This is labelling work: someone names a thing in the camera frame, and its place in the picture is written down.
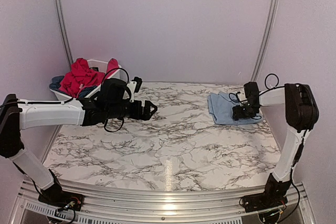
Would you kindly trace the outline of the light blue button shirt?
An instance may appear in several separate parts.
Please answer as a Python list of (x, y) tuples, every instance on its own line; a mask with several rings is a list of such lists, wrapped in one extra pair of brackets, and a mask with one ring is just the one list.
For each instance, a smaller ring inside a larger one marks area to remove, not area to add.
[(209, 114), (212, 116), (216, 125), (250, 125), (259, 123), (264, 119), (262, 115), (257, 114), (252, 119), (238, 119), (235, 121), (233, 119), (233, 107), (238, 105), (238, 103), (233, 102), (229, 98), (228, 93), (210, 93), (210, 95), (207, 96), (207, 104)]

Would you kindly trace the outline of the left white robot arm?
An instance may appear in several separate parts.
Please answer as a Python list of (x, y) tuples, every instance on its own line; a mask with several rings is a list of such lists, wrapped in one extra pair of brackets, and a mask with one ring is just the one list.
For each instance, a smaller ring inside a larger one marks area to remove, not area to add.
[(111, 78), (88, 98), (64, 101), (29, 101), (9, 94), (1, 105), (1, 156), (10, 159), (41, 190), (46, 191), (45, 196), (54, 205), (63, 205), (66, 193), (57, 187), (52, 172), (25, 148), (21, 131), (50, 125), (107, 125), (111, 119), (148, 121), (157, 111), (157, 106), (151, 101), (134, 98), (141, 84), (139, 78), (131, 82)]

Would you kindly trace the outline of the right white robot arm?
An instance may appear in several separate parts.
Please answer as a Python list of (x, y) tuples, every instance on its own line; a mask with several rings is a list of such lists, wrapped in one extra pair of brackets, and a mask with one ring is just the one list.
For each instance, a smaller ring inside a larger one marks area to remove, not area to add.
[(256, 82), (244, 85), (243, 92), (229, 95), (238, 104), (232, 109), (233, 120), (256, 118), (261, 107), (285, 106), (286, 139), (279, 161), (270, 173), (260, 203), (271, 207), (280, 199), (280, 191), (288, 190), (293, 172), (301, 158), (306, 139), (319, 118), (319, 110), (309, 85), (286, 83), (260, 91)]

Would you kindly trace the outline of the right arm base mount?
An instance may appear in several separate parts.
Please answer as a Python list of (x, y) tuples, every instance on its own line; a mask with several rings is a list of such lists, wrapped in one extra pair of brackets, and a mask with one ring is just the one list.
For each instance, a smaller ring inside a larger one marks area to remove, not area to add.
[(283, 206), (288, 203), (286, 196), (269, 197), (265, 193), (258, 193), (243, 196), (239, 204), (245, 209), (245, 212), (254, 212)]

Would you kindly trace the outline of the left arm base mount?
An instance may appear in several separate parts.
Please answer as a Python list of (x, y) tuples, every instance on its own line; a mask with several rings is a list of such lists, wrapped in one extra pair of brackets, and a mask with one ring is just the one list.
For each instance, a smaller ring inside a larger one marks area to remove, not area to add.
[(62, 191), (60, 194), (55, 194), (48, 197), (46, 194), (40, 193), (38, 201), (62, 209), (64, 209), (68, 204), (73, 201), (75, 204), (73, 206), (69, 206), (68, 208), (71, 208), (75, 211), (80, 211), (84, 201), (84, 195), (68, 191)]

